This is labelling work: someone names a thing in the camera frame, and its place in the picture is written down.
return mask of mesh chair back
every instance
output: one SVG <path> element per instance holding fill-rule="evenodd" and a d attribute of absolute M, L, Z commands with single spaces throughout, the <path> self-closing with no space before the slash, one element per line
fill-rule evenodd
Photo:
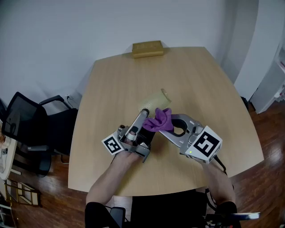
<path fill-rule="evenodd" d="M 28 146 L 45 145 L 47 117 L 42 106 L 17 92 L 6 110 L 2 133 Z"/>

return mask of chair armrest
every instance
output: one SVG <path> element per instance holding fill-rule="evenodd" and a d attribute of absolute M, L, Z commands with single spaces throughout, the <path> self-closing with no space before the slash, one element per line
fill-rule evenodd
<path fill-rule="evenodd" d="M 48 151 L 48 146 L 32 146 L 28 147 L 28 151 Z"/>
<path fill-rule="evenodd" d="M 57 95 L 57 96 L 55 96 L 55 97 L 46 99 L 46 100 L 40 102 L 39 105 L 43 106 L 43 105 L 45 105 L 45 104 L 47 104 L 47 103 L 50 103 L 50 102 L 53 102 L 53 101 L 62 102 L 62 103 L 64 103 L 64 105 L 65 105 L 68 109 L 71 109 L 71 107 L 64 101 L 64 99 L 63 99 L 60 95 Z"/>

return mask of black office chair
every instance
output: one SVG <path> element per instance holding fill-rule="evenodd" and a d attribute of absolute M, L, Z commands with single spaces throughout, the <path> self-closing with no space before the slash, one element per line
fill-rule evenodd
<path fill-rule="evenodd" d="M 43 105 L 61 101 L 68 108 L 48 116 Z M 50 151 L 69 155 L 77 109 L 57 95 L 37 104 L 17 92 L 5 113 L 2 133 L 28 146 L 29 151 Z"/>

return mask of wooden floor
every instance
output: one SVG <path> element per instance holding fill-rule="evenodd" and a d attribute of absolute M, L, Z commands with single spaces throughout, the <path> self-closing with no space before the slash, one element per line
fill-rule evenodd
<path fill-rule="evenodd" d="M 243 227 L 279 227 L 285 209 L 285 102 L 275 102 L 257 115 L 250 115 L 262 146 L 265 160 L 231 178 L 235 187 L 238 212 L 261 212 L 259 220 L 243 222 Z M 53 157 L 48 176 L 38 178 L 28 172 L 10 178 L 22 181 L 41 194 L 42 208 L 13 206 L 20 228 L 84 227 L 86 193 L 67 188 L 68 165 Z"/>

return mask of white wall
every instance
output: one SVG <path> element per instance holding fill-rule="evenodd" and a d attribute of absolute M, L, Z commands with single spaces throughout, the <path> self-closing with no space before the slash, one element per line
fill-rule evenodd
<path fill-rule="evenodd" d="M 252 41 L 234 86 L 247 100 L 268 72 L 282 39 L 284 0 L 259 0 Z"/>
<path fill-rule="evenodd" d="M 227 0 L 3 0 L 0 98 L 73 93 L 95 60 L 135 42 L 205 46 L 220 61 L 233 11 Z"/>
<path fill-rule="evenodd" d="M 237 11 L 232 39 L 221 66 L 235 83 L 250 47 L 257 20 L 258 0 L 236 0 Z"/>

